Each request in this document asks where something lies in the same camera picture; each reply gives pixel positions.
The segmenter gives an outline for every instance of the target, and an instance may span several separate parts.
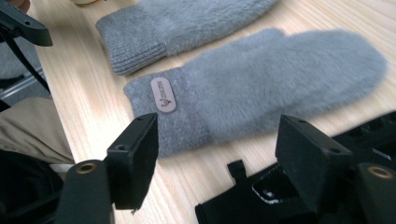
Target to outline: logo on label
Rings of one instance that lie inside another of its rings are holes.
[[[175,96],[168,79],[164,77],[152,79],[151,88],[154,94],[155,105],[160,111],[170,113],[176,109]]]

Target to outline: khaki pants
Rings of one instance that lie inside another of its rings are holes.
[[[55,104],[46,98],[27,98],[0,113],[0,149],[48,163],[74,163]]]

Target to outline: wooden table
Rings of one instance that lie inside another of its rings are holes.
[[[53,47],[37,47],[37,51],[76,161],[103,159],[106,148],[134,118],[123,93],[128,81],[181,66],[206,49],[272,26],[287,34],[344,28],[367,37],[388,59],[388,73],[375,92],[309,120],[326,134],[340,133],[396,108],[394,1],[280,0],[234,35],[118,77],[110,69],[104,42],[94,25],[106,14],[135,2],[98,0],[78,7],[68,0],[32,1],[30,15],[49,28],[53,39]],[[275,146],[276,133],[269,133],[158,160],[143,207],[134,216],[117,212],[117,223],[197,223],[194,206],[233,185],[227,163],[242,159],[252,175],[276,161]]]

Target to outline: gray mitten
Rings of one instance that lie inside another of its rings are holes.
[[[350,103],[386,72],[384,57],[359,35],[281,36],[265,30],[131,81],[124,91],[134,115],[159,114],[160,156],[273,131],[281,114],[306,119]]]
[[[127,75],[164,56],[229,35],[276,0],[141,0],[96,23],[113,70]]]
[[[39,68],[41,64],[35,51],[35,45],[22,37],[15,38],[15,42],[33,68]],[[6,42],[0,43],[0,52],[0,62],[2,63],[2,66],[0,66],[0,79],[18,77],[27,72],[25,66],[23,66]]]

